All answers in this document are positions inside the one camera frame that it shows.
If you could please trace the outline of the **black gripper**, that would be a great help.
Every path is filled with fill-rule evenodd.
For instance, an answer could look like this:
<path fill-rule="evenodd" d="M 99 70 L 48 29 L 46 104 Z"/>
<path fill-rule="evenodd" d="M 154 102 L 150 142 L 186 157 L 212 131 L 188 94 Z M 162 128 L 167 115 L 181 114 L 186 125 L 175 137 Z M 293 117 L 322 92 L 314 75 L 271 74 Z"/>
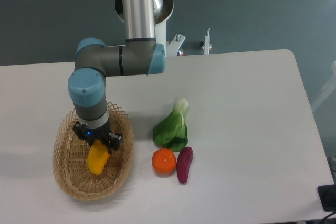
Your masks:
<path fill-rule="evenodd" d="M 113 151 L 117 151 L 123 141 L 123 134 L 111 132 L 110 119 L 107 119 L 105 123 L 98 128 L 90 128 L 87 127 L 86 124 L 76 122 L 72 130 L 78 139 L 87 142 L 90 147 L 94 140 L 100 140 L 107 147 L 109 154 Z"/>

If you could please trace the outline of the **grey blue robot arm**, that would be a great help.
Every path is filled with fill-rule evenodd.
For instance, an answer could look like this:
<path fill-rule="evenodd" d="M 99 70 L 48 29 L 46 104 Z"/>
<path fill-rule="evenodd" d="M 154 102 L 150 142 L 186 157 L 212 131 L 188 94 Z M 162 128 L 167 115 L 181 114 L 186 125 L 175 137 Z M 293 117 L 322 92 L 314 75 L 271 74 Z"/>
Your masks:
<path fill-rule="evenodd" d="M 99 140 L 108 153 L 118 150 L 123 135 L 112 132 L 106 101 L 106 77 L 157 74 L 165 70 L 165 49 L 156 42 L 153 0 L 122 0 L 124 46 L 86 38 L 77 47 L 68 92 L 78 121 L 73 131 L 90 146 Z"/>

